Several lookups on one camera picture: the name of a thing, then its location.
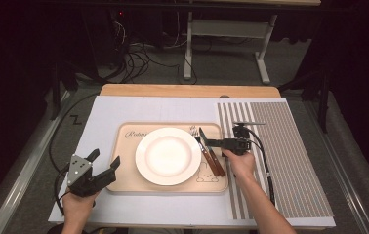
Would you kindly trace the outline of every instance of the knife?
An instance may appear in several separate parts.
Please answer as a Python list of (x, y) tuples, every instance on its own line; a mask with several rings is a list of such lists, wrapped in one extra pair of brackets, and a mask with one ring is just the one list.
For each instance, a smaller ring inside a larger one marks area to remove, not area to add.
[(202, 151), (203, 155), (206, 158), (206, 161), (208, 161), (209, 167), (212, 169), (213, 175), (218, 176), (219, 172), (216, 168), (215, 161), (213, 161), (211, 155), (206, 151), (205, 146), (200, 142), (200, 136), (196, 136), (195, 139), (197, 140), (197, 143), (199, 143), (200, 150)]
[[(207, 141), (208, 139), (206, 138), (205, 133), (203, 133), (202, 128), (199, 128), (199, 133), (200, 133), (200, 136), (203, 138), (203, 141), (206, 143), (206, 141)], [(215, 166), (216, 166), (216, 168), (218, 169), (219, 175), (220, 175), (220, 176), (226, 176), (226, 173), (225, 173), (225, 171), (224, 171), (224, 168), (222, 168), (222, 165), (221, 165), (221, 163), (219, 162), (218, 157), (216, 157), (216, 154), (215, 154), (215, 152), (213, 151), (212, 147), (211, 147), (211, 146), (206, 146), (206, 147), (208, 148), (209, 153), (210, 153), (210, 155), (212, 156), (213, 162), (215, 163)]]

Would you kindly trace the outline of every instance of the metal frame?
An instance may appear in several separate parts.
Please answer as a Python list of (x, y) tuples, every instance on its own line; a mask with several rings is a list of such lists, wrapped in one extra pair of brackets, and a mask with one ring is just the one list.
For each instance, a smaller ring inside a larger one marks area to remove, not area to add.
[(63, 94), (61, 98), (61, 106), (63, 106), (63, 109), (59, 112), (57, 118), (50, 122), (42, 139), (40, 139), (38, 142), (35, 142), (36, 147), (30, 153), (28, 160), (20, 171), (20, 175), (18, 176), (2, 207), (0, 208), (0, 233), (5, 231), (9, 220), (20, 204), (26, 188), (29, 186), (30, 181), (32, 180), (35, 170), (37, 169), (38, 164), (42, 159), (42, 155), (50, 143), (51, 137), (57, 128), (57, 125), (62, 120), (63, 114), (69, 108), (69, 103), (72, 97), (73, 96), (68, 91)]
[(361, 230), (361, 233), (369, 234), (369, 216), (365, 212), (365, 209), (363, 207), (360, 197), (358, 196), (357, 191), (355, 190), (351, 181), (349, 180), (349, 176), (347, 175), (346, 170), (344, 169), (343, 164), (339, 159), (339, 156), (337, 155), (333, 145), (331, 144), (330, 139), (321, 130), (317, 121), (317, 113), (314, 107), (312, 106), (312, 103), (310, 101), (305, 101), (304, 106), (306, 108), (307, 113), (311, 116), (311, 121), (315, 126), (315, 128), (318, 130), (321, 136), (321, 140), (328, 151), (327, 156), (329, 157), (331, 165), (334, 169), (333, 170), (334, 175), (337, 178), (337, 181), (343, 190), (343, 193), (349, 205), (349, 209), (354, 215), (355, 221), (357, 222), (357, 225)]
[(180, 11), (180, 12), (245, 12), (245, 13), (266, 13), (266, 14), (306, 14), (312, 16), (338, 15), (349, 13), (348, 8), (324, 9), (319, 6), (296, 6), (296, 5), (267, 5), (258, 3), (226, 3), (226, 2), (210, 2), (210, 3), (149, 3), (149, 2), (101, 2), (95, 0), (38, 0), (40, 5), (51, 7), (114, 7), (117, 9), (146, 9), (157, 11)]
[(262, 82), (268, 85), (270, 80), (267, 74), (264, 56), (273, 28), (275, 27), (276, 18), (277, 15), (272, 15), (269, 22), (205, 20), (193, 19), (192, 12), (189, 12), (187, 18), (187, 45), (184, 58), (184, 79), (190, 80), (191, 78), (191, 38), (193, 35), (245, 37), (263, 40), (261, 51), (255, 52), (255, 59), (260, 70)]

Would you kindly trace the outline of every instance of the white plate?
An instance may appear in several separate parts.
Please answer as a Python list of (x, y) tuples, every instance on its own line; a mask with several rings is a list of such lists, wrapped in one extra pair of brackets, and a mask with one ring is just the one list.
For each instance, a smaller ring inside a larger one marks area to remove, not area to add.
[(148, 181), (175, 185), (192, 177), (200, 166), (201, 151), (194, 137), (176, 128), (162, 128), (137, 146), (136, 165)]

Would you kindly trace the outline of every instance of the black cable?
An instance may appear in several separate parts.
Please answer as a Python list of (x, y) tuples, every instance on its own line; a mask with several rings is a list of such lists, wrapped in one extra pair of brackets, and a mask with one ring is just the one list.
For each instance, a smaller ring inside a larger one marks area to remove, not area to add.
[(153, 60), (147, 53), (145, 49), (145, 43), (141, 43), (140, 45), (132, 45), (131, 51), (127, 54), (129, 59), (127, 60), (126, 67), (129, 67), (130, 69), (126, 69), (127, 72), (125, 74), (125, 77), (122, 79), (120, 83), (127, 83), (127, 82), (134, 82), (134, 79), (145, 74), (149, 70), (150, 63), (154, 63), (157, 65), (165, 66), (165, 67), (176, 67), (177, 68), (177, 74), (179, 74), (179, 68), (180, 66), (178, 64), (175, 65), (167, 65), (160, 62), (157, 62)]
[(128, 70), (128, 61), (126, 61), (126, 69), (125, 69), (125, 73), (124, 73), (124, 77), (121, 79), (121, 81), (119, 82), (120, 84), (125, 84), (127, 83), (128, 77), (130, 76), (130, 74), (133, 72), (133, 70)]
[(191, 47), (191, 49), (193, 51), (200, 52), (200, 53), (206, 53), (206, 52), (210, 52), (212, 50), (212, 46), (213, 46), (212, 37), (209, 37), (209, 36), (197, 36), (197, 38), (200, 38), (200, 39), (203, 39), (203, 40), (208, 41), (209, 42), (209, 47), (208, 47), (208, 49), (205, 49), (205, 50), (198, 50), (198, 49), (195, 49), (195, 48)]
[(257, 145), (258, 148), (260, 148), (260, 146), (256, 142), (254, 142), (252, 140), (249, 140), (249, 141), (252, 142), (253, 144)]
[(83, 97), (81, 99), (79, 99), (77, 102), (75, 102), (62, 116), (60, 122), (58, 123), (56, 129), (54, 130), (54, 133), (52, 134), (51, 136), (51, 140), (50, 140), (50, 144), (48, 145), (48, 154), (49, 154), (49, 157), (50, 157), (50, 161), (52, 163), (52, 165), (54, 166), (54, 168), (56, 169), (56, 171), (58, 173), (60, 173), (62, 170), (57, 166), (57, 164), (55, 163), (54, 161), (54, 158), (53, 158), (53, 153), (52, 153), (52, 145), (54, 144), (54, 140), (55, 140), (55, 137), (57, 135), (57, 132), (59, 130), (59, 128), (61, 127), (61, 124), (63, 122), (63, 119), (68, 115), (68, 113), (75, 107), (77, 106), (81, 101), (87, 99), (87, 98), (90, 98), (90, 97), (93, 97), (93, 96), (97, 96), (99, 93), (94, 93), (94, 94), (91, 94), (91, 95), (88, 95), (86, 97)]
[(68, 172), (69, 170), (69, 163), (67, 163), (65, 165), (65, 167), (60, 171), (60, 173), (57, 175), (56, 180), (54, 182), (54, 197), (57, 203), (58, 208), (60, 209), (61, 214), (64, 215), (63, 212), (63, 206), (61, 205), (61, 198), (67, 194), (67, 192), (65, 192), (61, 197), (59, 197), (59, 191), (58, 191), (58, 182), (60, 181), (60, 178), (63, 177), (65, 175), (66, 172)]
[[(193, 66), (190, 64), (190, 62), (188, 62), (187, 58), (184, 58), (184, 61), (185, 61), (185, 63), (187, 63), (187, 65), (189, 65), (189, 66), (190, 66), (191, 73), (193, 73), (194, 82), (193, 82), (193, 83), (191, 83), (190, 85), (194, 85), (194, 84), (196, 84), (196, 83), (197, 83), (197, 76), (196, 76), (196, 72), (194, 71)], [(185, 83), (183, 83), (181, 80), (179, 80), (179, 83), (180, 83), (181, 85), (185, 85)]]
[(269, 166), (267, 165), (267, 157), (265, 155), (265, 150), (264, 150), (264, 145), (262, 144), (260, 138), (254, 133), (254, 131), (246, 128), (249, 133), (252, 134), (252, 136), (257, 140), (258, 144), (255, 144), (258, 146), (258, 148), (261, 150), (261, 153), (263, 155), (263, 160), (264, 160), (264, 167), (265, 167), (265, 171), (266, 171), (266, 180), (267, 180), (267, 185), (269, 187), (269, 200), (273, 203), (273, 205), (275, 206), (275, 195), (273, 192), (273, 182), (272, 182), (272, 177), (270, 176), (270, 172), (269, 172)]

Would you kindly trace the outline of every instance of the electrical cables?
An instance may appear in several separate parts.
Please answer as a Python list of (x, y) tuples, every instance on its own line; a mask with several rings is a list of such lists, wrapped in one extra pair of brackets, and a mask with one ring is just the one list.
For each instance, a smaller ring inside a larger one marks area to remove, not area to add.
[[(115, 50), (118, 54), (118, 58), (114, 64), (117, 64), (117, 67), (114, 71), (112, 71), (109, 75), (105, 77), (101, 77), (98, 74), (92, 74), (91, 72), (86, 71), (82, 67), (78, 67), (76, 64), (73, 64), (69, 61), (65, 61), (65, 64), (68, 65), (71, 69), (75, 72), (82, 73), (85, 77), (76, 76), (77, 80), (85, 82), (87, 84), (91, 83), (99, 83), (99, 84), (128, 84), (136, 83), (136, 79), (144, 74), (146, 74), (152, 64), (164, 66), (167, 68), (175, 68), (177, 70), (176, 77), (178, 78), (179, 84), (186, 84), (186, 85), (194, 85), (198, 82), (198, 77), (196, 75), (195, 69), (191, 66), (189, 60), (184, 58), (184, 63), (190, 66), (191, 77), (190, 79), (185, 79), (184, 77), (179, 77), (179, 72), (181, 66), (178, 64), (164, 64), (160, 61), (156, 61), (155, 59), (150, 57), (150, 54), (147, 52), (146, 47), (149, 46), (145, 42), (146, 39), (143, 35), (139, 32), (134, 31), (129, 22), (131, 19), (131, 15), (127, 14), (127, 18), (120, 13), (111, 12), (111, 22), (112, 22), (112, 36), (113, 36), (113, 45)], [(181, 34), (181, 25), (180, 25), (180, 14), (176, 12), (177, 22), (177, 34), (174, 39), (175, 41), (173, 44), (165, 45), (161, 49), (175, 49), (175, 48), (182, 48), (187, 41), (184, 39)], [(242, 38), (240, 41), (228, 41), (224, 37), (214, 38), (211, 36), (195, 36), (195, 38), (200, 38), (202, 40), (208, 41), (208, 48), (205, 50), (199, 50), (193, 48), (194, 51), (198, 52), (209, 52), (213, 47), (213, 41), (232, 44), (232, 45), (240, 45), (249, 42), (252, 40), (251, 38)]]
[(267, 180), (267, 185), (268, 185), (268, 189), (269, 189), (269, 200), (275, 206), (275, 195), (274, 195), (274, 191), (273, 191), (273, 182), (272, 182), (272, 177), (270, 176), (269, 166), (267, 165), (267, 157), (265, 155), (264, 145), (262, 144), (260, 138), (255, 134), (254, 131), (252, 131), (248, 128), (246, 128), (246, 129), (249, 131), (249, 133), (252, 134), (252, 136), (258, 142), (258, 144), (256, 144), (255, 142), (253, 142), (253, 143), (261, 150), (261, 153), (263, 155), (264, 167), (265, 167), (265, 171), (266, 171), (266, 180)]
[(51, 140), (50, 140), (50, 144), (48, 145), (48, 155), (49, 155), (49, 158), (50, 158), (50, 161), (51, 161), (51, 164), (53, 165), (54, 169), (58, 172), (58, 175), (55, 179), (55, 182), (54, 182), (54, 198), (56, 200), (56, 203), (57, 203), (57, 206), (58, 208), (60, 209), (60, 212), (63, 214), (63, 207), (61, 205), (61, 198), (66, 194), (64, 193), (61, 197), (59, 197), (59, 182), (60, 182), (60, 179), (62, 177), (65, 177), (65, 174), (68, 172), (69, 170), (69, 163), (66, 163), (65, 166), (60, 169), (60, 167), (57, 165), (57, 163), (55, 162), (54, 160), (54, 157), (53, 157), (53, 153), (52, 153), (52, 147), (54, 145), (54, 140), (57, 136), (57, 132), (59, 131), (62, 123), (63, 123), (63, 120), (65, 119), (65, 117), (68, 115), (68, 113), (75, 107), (77, 106), (79, 103), (81, 103), (82, 101), (86, 100), (87, 98), (91, 98), (91, 97), (95, 97), (97, 96), (99, 93), (94, 93), (94, 94), (91, 94), (91, 95), (88, 95), (88, 96), (85, 96), (81, 99), (79, 99), (77, 102), (75, 102), (62, 116), (60, 122), (58, 123), (56, 129), (54, 130), (52, 136), (51, 136)]

